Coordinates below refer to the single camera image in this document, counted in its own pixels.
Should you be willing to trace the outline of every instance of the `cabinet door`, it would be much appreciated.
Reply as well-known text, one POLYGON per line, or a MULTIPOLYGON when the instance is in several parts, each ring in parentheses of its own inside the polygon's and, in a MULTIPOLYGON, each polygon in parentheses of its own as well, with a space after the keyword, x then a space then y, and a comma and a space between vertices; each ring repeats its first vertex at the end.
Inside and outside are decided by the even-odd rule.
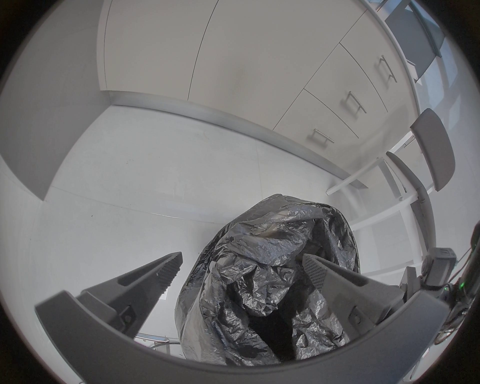
POLYGON ((302 144, 341 168, 349 165, 352 156, 357 155, 355 146, 359 139, 335 113, 305 90, 282 117, 275 132, 302 144))
POLYGON ((105 31, 108 90, 187 100, 216 0, 113 0, 105 31))
POLYGON ((361 139, 375 135, 387 110, 367 75, 340 44, 305 87, 361 139))
POLYGON ((273 129, 364 11, 358 0, 220 0, 189 100, 273 129))
POLYGON ((372 81, 387 110, 390 112, 395 106, 406 103, 412 113, 412 123, 415 120, 416 107, 406 69, 391 40, 374 16, 365 12, 341 44, 372 81))

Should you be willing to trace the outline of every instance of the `chair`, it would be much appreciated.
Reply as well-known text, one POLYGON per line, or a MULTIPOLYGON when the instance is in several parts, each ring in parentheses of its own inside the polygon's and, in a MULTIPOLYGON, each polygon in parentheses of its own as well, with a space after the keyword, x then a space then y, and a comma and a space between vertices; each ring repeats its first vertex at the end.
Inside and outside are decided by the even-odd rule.
POLYGON ((376 158, 349 178, 328 189, 326 193, 331 195, 339 191, 378 166, 385 176, 395 200, 387 206, 351 221, 350 227, 352 230, 358 230, 400 212, 406 224, 408 239, 412 248, 415 249, 413 261, 418 265, 422 261, 422 251, 415 220, 418 223, 426 250, 435 247, 435 221, 429 194, 433 189, 440 191, 450 181, 455 171, 455 156, 442 121, 431 109, 424 110, 410 129, 427 162, 433 179, 432 185, 426 188, 397 155, 386 152, 384 156, 376 158), (402 195, 400 192, 389 167, 399 178, 405 194, 402 195))

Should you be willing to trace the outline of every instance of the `trash bag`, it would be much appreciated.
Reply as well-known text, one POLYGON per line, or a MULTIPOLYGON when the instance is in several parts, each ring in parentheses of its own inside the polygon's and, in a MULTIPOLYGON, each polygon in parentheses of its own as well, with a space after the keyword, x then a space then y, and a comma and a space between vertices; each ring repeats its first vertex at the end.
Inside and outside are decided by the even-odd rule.
POLYGON ((296 260, 304 253, 360 273, 352 231, 329 205, 276 194, 225 225, 177 300, 185 358, 256 366, 346 344, 338 319, 296 260))

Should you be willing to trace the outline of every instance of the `drawer handle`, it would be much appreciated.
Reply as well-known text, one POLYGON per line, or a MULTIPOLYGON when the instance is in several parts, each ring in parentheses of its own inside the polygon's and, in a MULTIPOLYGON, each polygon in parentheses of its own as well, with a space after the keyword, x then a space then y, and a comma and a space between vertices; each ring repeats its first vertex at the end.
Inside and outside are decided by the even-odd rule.
POLYGON ((325 139, 327 139, 328 141, 330 141, 331 143, 335 144, 335 142, 334 142, 332 139, 330 139, 330 137, 328 137, 328 136, 327 136, 326 134, 324 134, 324 133, 321 133, 318 129, 315 128, 315 129, 313 130, 313 133, 318 133, 318 134, 322 135, 325 139))
POLYGON ((388 78, 391 77, 392 79, 395 80, 395 83, 398 83, 398 81, 395 78, 395 75, 392 72, 392 68, 390 68, 390 65, 388 65, 387 60, 385 59, 384 55, 382 55, 382 58, 380 59, 380 61, 383 61, 387 65, 388 70, 390 71, 390 75, 388 76, 388 78))
POLYGON ((359 105, 360 109, 367 113, 367 111, 365 110, 365 108, 363 107, 363 105, 361 104, 361 102, 359 102, 359 100, 355 97, 355 95, 352 93, 352 91, 349 91, 348 93, 349 96, 352 96, 352 98, 357 102, 357 104, 359 105))

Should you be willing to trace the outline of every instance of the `chair backrest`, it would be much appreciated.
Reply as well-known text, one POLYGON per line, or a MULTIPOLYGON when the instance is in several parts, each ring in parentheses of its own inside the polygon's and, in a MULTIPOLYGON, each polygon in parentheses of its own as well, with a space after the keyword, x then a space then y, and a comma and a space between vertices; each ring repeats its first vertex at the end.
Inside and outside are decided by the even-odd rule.
POLYGON ((447 131, 438 117, 427 108, 410 127, 432 175, 433 185, 439 191, 453 176, 455 156, 447 131))

